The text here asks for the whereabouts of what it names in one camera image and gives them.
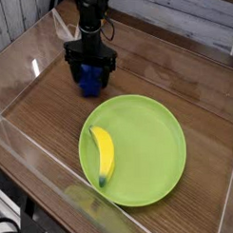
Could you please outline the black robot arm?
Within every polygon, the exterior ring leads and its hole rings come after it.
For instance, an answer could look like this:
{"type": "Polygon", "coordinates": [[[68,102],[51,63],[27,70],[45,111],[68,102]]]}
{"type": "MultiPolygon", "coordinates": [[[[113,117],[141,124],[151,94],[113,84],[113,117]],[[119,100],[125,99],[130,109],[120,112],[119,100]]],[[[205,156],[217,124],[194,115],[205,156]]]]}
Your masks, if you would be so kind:
{"type": "Polygon", "coordinates": [[[116,69],[117,52],[104,44],[102,21],[114,25],[107,16],[108,0],[74,0],[80,13],[80,40],[66,41],[65,60],[74,82],[86,96],[97,95],[105,88],[109,75],[116,69]]]}

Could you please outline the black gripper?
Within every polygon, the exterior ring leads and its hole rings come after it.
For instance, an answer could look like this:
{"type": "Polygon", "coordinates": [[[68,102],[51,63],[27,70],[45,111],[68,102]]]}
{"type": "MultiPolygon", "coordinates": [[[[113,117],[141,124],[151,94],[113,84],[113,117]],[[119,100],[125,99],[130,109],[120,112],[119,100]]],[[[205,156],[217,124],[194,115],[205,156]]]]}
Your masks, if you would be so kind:
{"type": "Polygon", "coordinates": [[[103,68],[101,75],[101,87],[105,88],[109,74],[116,69],[117,52],[102,41],[99,43],[84,44],[79,41],[67,41],[64,43],[65,60],[70,65],[72,78],[76,84],[81,79],[81,65],[91,65],[103,68]]]}

